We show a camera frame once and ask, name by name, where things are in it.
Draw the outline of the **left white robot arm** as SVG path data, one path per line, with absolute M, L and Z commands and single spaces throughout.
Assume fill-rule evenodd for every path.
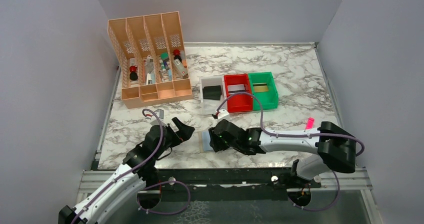
M 172 119 L 169 125 L 154 125 L 144 140 L 129 151 L 123 163 L 91 195 L 74 207 L 66 205 L 59 212 L 59 223 L 105 223 L 105 221 L 141 190 L 160 190 L 162 183 L 155 168 L 163 152 L 189 140 L 195 128 Z

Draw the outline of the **beige card holder wallet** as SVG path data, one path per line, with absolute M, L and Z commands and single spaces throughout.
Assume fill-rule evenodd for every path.
M 199 132 L 199 148 L 201 152 L 214 152 L 214 149 L 211 147 L 211 136 L 208 130 Z

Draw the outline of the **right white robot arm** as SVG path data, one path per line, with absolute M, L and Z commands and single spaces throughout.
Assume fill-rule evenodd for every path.
M 318 128 L 302 131 L 276 131 L 263 127 L 242 129 L 221 120 L 208 130 L 214 152 L 232 148 L 244 155 L 266 154 L 277 151 L 309 153 L 310 157 L 295 160 L 289 182 L 301 187 L 324 172 L 354 173 L 359 140 L 332 122 L 324 121 Z

